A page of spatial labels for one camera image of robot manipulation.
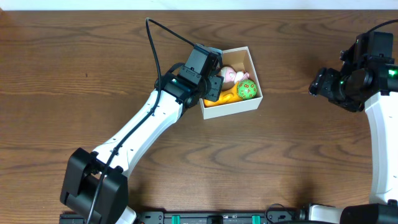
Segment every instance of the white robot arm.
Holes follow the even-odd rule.
[[[149,21],[193,46],[187,62],[175,64],[165,75],[160,74]],[[127,207],[127,180],[138,160],[200,98],[217,101],[221,93],[223,77],[216,76],[222,67],[220,50],[194,44],[149,18],[146,26],[158,71],[155,90],[141,110],[111,139],[91,153],[77,149],[68,161],[60,201],[88,217],[88,223],[131,224],[136,214]],[[101,173],[99,180],[93,175],[98,173]]]
[[[157,97],[157,90],[154,90],[145,105],[139,112],[111,139],[96,147],[97,159],[106,163],[113,148],[119,141],[147,114],[153,107]],[[122,174],[130,177],[133,168],[138,160],[144,155],[152,143],[164,130],[174,124],[182,114],[182,104],[176,102],[176,97],[162,91],[160,101],[153,116],[150,116],[123,144],[116,157],[112,160],[110,167],[121,166]],[[116,224],[133,224],[136,213],[129,207],[123,211]]]
[[[398,93],[365,102],[372,136],[373,179],[369,203],[398,199]]]

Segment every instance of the wooden table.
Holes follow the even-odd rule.
[[[157,77],[144,19],[219,49],[248,46],[264,99],[203,120],[188,110],[129,179],[137,211],[264,210],[271,203],[367,203],[365,113],[308,94],[321,67],[396,11],[3,12],[0,17],[0,223],[57,223],[67,160],[134,116]],[[393,24],[381,30],[394,32]],[[162,71],[191,47],[151,27]],[[394,42],[398,58],[398,43]]]

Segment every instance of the pink plush toy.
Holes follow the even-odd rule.
[[[224,77],[224,83],[222,87],[223,91],[229,90],[237,82],[249,79],[249,74],[247,72],[235,72],[235,70],[231,67],[223,67],[220,71],[220,75]]]

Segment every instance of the green ball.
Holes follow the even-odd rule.
[[[252,80],[243,80],[238,84],[238,96],[243,100],[256,97],[257,85]]]

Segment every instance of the white box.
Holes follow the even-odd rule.
[[[220,106],[206,107],[203,100],[200,99],[200,108],[203,113],[203,119],[216,118],[219,116],[240,113],[249,110],[255,110],[259,107],[262,100],[262,92],[253,61],[251,60],[248,47],[223,50],[223,65],[232,67],[235,71],[244,70],[250,74],[250,79],[257,85],[256,97],[250,100],[244,100],[235,103],[228,103]]]

